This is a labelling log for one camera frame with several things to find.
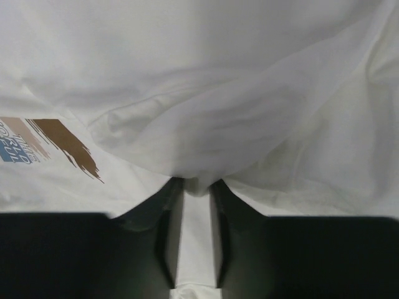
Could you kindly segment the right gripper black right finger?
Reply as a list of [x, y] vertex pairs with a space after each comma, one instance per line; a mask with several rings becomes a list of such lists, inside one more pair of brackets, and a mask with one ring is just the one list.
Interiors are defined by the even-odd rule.
[[223, 298], [397, 298], [398, 221], [265, 216], [211, 185], [216, 285]]

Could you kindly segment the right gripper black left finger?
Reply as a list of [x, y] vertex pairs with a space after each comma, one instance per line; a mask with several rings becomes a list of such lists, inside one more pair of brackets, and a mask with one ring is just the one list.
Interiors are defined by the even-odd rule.
[[1, 214], [2, 298], [168, 298], [176, 283], [181, 178], [110, 218]]

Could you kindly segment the white printed t-shirt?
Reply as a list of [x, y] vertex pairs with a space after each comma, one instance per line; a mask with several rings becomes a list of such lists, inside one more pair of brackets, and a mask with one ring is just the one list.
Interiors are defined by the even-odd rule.
[[186, 178], [173, 298], [219, 298], [208, 187], [398, 217], [397, 1], [2, 1], [3, 212], [130, 210]]

